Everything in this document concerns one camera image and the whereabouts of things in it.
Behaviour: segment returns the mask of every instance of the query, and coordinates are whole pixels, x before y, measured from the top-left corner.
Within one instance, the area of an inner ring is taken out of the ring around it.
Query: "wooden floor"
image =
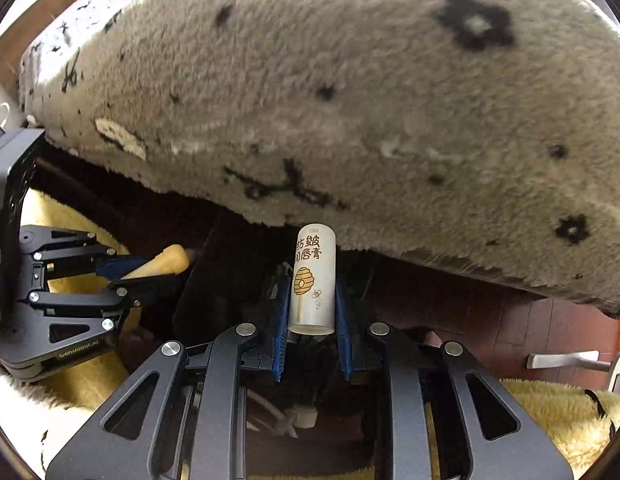
[[[500,378],[601,389],[606,374],[592,370],[527,370],[532,352],[598,350],[610,361],[620,348],[620,322],[589,305],[541,298],[501,285],[381,258],[366,300],[378,319],[400,328],[425,325],[453,338]]]

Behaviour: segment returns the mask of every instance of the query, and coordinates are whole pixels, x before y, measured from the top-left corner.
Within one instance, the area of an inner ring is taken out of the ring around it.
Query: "lip balm tube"
[[[334,332],[336,252],[334,231],[327,225],[309,224],[299,231],[287,319],[290,332]]]

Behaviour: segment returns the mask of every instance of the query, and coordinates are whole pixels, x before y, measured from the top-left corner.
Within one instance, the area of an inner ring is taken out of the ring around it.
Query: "fur texture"
[[[620,306],[620,36],[589,0],[79,0],[21,69],[51,142],[152,189]]]
[[[504,380],[503,386],[544,428],[568,460],[575,479],[583,475],[610,442],[610,421],[620,425],[620,395],[597,392],[608,416],[580,388],[540,381]]]
[[[43,386],[22,384],[0,368],[0,427],[40,478],[92,412],[60,402]]]

